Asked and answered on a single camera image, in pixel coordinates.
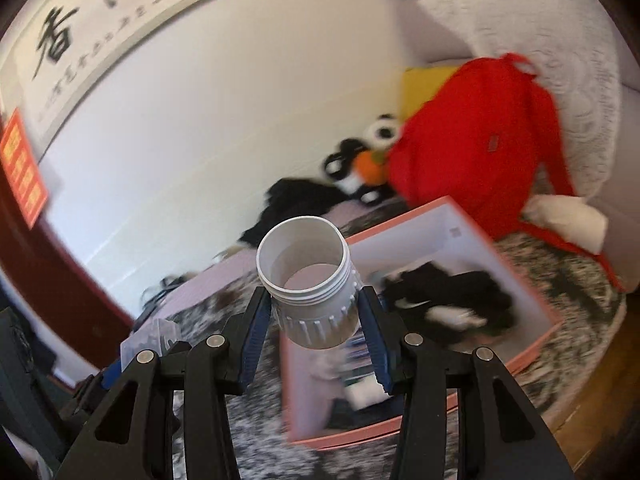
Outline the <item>white plastic jar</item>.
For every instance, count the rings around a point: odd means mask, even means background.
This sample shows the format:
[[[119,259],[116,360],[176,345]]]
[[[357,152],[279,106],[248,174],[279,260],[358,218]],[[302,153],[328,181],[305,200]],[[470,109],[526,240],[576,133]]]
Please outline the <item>white plastic jar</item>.
[[[280,329],[311,350],[338,347],[358,326],[358,271],[342,233],[325,218],[285,220],[260,242],[260,281],[276,309]]]

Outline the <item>clear plastic case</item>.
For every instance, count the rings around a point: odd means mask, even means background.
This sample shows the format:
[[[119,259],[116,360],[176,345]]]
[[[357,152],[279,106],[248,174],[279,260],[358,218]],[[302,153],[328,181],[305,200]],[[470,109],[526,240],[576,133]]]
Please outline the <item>clear plastic case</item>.
[[[122,370],[126,370],[130,362],[143,350],[152,350],[159,356],[164,356],[180,338],[181,330],[175,322],[156,318],[146,323],[120,344]]]

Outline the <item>black nike sock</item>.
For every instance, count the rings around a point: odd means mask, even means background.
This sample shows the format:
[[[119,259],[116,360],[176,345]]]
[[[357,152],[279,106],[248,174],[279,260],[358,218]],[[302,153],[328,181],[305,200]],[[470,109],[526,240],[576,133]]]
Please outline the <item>black nike sock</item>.
[[[512,296],[483,270],[450,274],[427,262],[386,275],[382,285],[386,307],[406,329],[441,346],[500,336],[515,325]]]

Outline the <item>black white patterned tablecloth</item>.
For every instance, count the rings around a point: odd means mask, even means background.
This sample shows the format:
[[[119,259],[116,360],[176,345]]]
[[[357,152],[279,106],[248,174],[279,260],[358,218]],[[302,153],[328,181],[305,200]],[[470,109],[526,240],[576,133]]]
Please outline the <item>black white patterned tablecloth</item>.
[[[623,292],[599,263],[553,248],[522,232],[495,246],[536,301],[514,304],[515,325],[495,349],[546,422],[555,422],[578,395],[608,350],[626,315]],[[246,308],[258,284],[256,270],[193,307],[171,315],[183,339],[198,344],[218,333],[228,317]],[[392,469],[401,402],[379,421],[361,415],[344,431],[322,432],[326,422],[347,412],[333,401],[328,383],[314,378],[310,393],[297,394],[288,382],[303,353],[269,327],[254,382],[227,401],[232,442],[244,479],[385,479]]]

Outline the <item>blue battery pack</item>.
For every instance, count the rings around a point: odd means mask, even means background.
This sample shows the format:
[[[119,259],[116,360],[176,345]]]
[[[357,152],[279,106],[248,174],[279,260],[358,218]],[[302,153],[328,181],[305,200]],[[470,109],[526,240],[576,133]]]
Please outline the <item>blue battery pack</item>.
[[[373,372],[373,365],[369,349],[363,333],[356,333],[355,336],[346,342],[344,350],[343,373],[348,376],[364,376]]]

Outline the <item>black clothes pile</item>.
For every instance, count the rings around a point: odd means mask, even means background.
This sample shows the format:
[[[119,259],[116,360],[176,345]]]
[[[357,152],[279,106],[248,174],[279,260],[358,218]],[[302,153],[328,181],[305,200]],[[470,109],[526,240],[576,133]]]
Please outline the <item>black clothes pile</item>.
[[[265,208],[251,228],[242,233],[241,243],[257,248],[279,223],[300,216],[323,216],[348,196],[333,185],[310,179],[283,178],[268,188]]]

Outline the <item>red paper notice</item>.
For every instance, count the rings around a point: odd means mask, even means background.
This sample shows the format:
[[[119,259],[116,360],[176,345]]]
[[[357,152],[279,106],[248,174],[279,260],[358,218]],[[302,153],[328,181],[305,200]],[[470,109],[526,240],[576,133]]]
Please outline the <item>red paper notice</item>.
[[[18,108],[2,130],[1,166],[18,209],[28,228],[32,229],[47,205],[49,194]]]

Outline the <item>red backpack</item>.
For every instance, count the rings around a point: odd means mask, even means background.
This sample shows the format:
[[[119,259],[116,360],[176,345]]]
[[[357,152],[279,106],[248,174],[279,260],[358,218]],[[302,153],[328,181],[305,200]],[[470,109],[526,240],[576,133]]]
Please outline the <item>red backpack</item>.
[[[405,122],[387,159],[390,186],[412,208],[449,196],[493,240],[523,231],[581,254],[521,218],[539,169],[555,194],[575,196],[555,102],[516,53],[459,67]]]

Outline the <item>panda plush toy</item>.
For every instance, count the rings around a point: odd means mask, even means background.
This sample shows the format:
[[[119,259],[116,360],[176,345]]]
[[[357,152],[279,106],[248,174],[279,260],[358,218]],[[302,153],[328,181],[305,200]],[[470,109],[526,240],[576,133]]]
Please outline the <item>panda plush toy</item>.
[[[393,197],[388,184],[387,155],[400,137],[392,114],[378,116],[360,138],[344,139],[322,164],[324,175],[352,200],[376,206]]]

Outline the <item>yellow pillow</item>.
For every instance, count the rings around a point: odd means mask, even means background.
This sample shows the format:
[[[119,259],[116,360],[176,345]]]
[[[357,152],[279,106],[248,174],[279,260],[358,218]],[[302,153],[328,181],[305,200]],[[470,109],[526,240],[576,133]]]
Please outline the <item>yellow pillow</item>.
[[[405,122],[459,69],[458,66],[408,68],[400,81],[399,117]]]

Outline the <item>white lace cloth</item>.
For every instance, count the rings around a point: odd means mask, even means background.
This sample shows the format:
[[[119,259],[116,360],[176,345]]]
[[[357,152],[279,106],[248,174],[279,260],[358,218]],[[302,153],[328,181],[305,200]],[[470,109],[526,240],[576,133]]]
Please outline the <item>white lace cloth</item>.
[[[532,62],[552,96],[576,193],[598,194],[613,171],[622,119],[614,26],[599,0],[418,0],[477,58]]]

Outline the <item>calligraphy wall scroll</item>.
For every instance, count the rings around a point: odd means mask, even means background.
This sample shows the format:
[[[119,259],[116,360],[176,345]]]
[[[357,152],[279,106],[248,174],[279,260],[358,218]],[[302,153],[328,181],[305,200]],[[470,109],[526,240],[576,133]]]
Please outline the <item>calligraphy wall scroll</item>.
[[[1,108],[36,156],[96,81],[137,42],[200,0],[27,0],[1,40]]]

